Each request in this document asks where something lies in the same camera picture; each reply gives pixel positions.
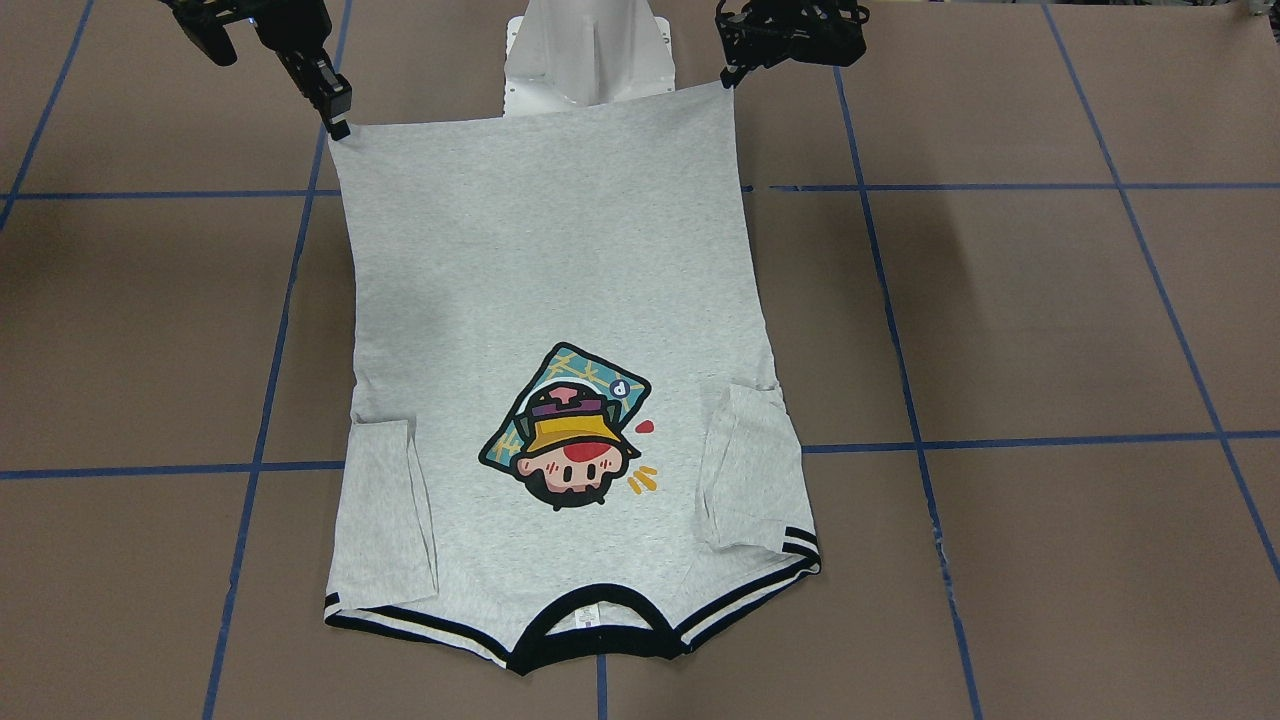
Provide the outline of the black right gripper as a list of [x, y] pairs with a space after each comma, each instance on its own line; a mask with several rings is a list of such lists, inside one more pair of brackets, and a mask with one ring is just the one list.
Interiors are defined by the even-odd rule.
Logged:
[[[261, 45], [280, 60], [298, 91], [320, 113], [347, 113], [352, 87], [325, 49], [333, 31], [324, 1], [165, 1], [186, 37], [215, 65], [237, 59], [227, 27], [250, 20]], [[333, 141], [351, 135], [344, 114], [326, 118]]]

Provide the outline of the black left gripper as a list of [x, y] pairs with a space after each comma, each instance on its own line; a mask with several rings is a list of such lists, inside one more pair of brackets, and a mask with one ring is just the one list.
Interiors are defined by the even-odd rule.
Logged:
[[716, 5], [724, 51], [724, 88], [741, 83], [741, 70], [782, 61], [850, 67], [867, 53], [864, 26], [870, 9], [858, 1], [727, 1]]

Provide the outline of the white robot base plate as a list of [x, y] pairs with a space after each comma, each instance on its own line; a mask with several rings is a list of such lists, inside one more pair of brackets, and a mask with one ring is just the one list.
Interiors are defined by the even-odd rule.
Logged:
[[669, 22], [648, 1], [530, 1], [507, 23], [504, 77], [504, 117], [669, 94]]

